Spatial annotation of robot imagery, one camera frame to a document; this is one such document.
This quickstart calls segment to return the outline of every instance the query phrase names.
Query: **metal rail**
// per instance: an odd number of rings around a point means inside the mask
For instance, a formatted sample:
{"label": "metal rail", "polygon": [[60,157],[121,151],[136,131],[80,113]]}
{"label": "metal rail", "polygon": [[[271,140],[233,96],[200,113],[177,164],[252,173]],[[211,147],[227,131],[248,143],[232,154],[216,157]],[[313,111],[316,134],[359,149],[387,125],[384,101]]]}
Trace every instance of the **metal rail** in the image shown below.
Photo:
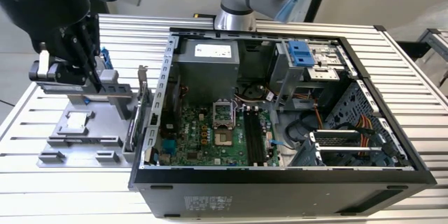
{"label": "metal rail", "polygon": [[[100,18],[101,46],[109,50],[120,83],[128,83],[135,91],[139,65],[148,66],[148,85],[157,84],[169,27],[212,29],[213,24],[211,19],[201,18],[116,15]],[[283,218],[268,222],[423,223],[431,219],[433,223],[443,223],[448,218],[448,101],[388,33],[376,31],[372,26],[284,25],[264,20],[259,21],[257,28],[260,32],[347,37],[439,183],[369,217]],[[67,103],[65,96],[47,95],[32,84],[0,126],[0,222],[151,221],[153,216],[140,194],[127,188],[128,168],[36,166],[37,155]],[[267,222],[257,218],[227,221]]]}

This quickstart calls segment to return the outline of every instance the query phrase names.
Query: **chip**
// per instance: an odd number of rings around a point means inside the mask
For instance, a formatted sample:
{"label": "chip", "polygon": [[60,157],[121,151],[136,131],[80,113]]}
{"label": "chip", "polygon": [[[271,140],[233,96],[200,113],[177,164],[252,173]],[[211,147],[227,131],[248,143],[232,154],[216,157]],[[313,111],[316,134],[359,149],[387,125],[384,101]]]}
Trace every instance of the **chip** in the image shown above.
{"label": "chip", "polygon": [[187,153],[187,159],[197,159],[197,152]]}

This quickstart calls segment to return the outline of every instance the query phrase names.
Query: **motherboard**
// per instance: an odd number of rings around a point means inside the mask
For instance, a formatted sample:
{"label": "motherboard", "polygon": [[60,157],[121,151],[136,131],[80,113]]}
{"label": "motherboard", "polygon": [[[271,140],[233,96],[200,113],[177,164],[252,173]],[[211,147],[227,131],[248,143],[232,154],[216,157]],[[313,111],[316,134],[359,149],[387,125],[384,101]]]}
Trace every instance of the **motherboard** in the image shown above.
{"label": "motherboard", "polygon": [[[277,166],[276,146],[269,143],[269,140],[273,140],[269,113],[264,110],[251,111],[257,125],[252,123],[253,120],[248,125],[244,113],[249,114],[243,109],[228,111],[221,106],[216,106],[215,113],[213,107],[183,107],[175,148],[163,149],[161,165]],[[216,126],[216,118],[220,120],[233,118],[233,127]],[[247,140],[248,135],[253,134],[259,135],[259,138],[253,140],[256,150]],[[263,162],[253,164],[251,162],[253,155],[261,156]]]}

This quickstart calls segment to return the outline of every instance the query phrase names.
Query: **ram slot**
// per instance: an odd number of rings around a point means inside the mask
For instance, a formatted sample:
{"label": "ram slot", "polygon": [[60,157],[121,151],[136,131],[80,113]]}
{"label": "ram slot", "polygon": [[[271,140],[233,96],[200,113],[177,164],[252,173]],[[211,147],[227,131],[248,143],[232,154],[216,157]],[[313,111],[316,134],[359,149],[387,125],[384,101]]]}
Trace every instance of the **ram slot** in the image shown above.
{"label": "ram slot", "polygon": [[251,166],[263,166],[264,146],[257,111],[244,112],[244,131],[247,142],[247,156]]}

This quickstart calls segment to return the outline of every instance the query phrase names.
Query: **sticker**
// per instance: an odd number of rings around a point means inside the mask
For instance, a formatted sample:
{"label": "sticker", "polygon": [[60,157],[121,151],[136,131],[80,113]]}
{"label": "sticker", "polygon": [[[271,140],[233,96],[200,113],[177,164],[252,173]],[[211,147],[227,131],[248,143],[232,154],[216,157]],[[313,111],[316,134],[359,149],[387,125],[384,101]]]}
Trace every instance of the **sticker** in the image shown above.
{"label": "sticker", "polygon": [[269,91],[269,94],[265,96],[265,99],[271,102],[273,99],[273,93]]}
{"label": "sticker", "polygon": [[197,44],[195,47],[195,56],[232,58],[232,47],[229,45]]}
{"label": "sticker", "polygon": [[189,211],[231,210],[232,196],[185,196],[184,200]]}

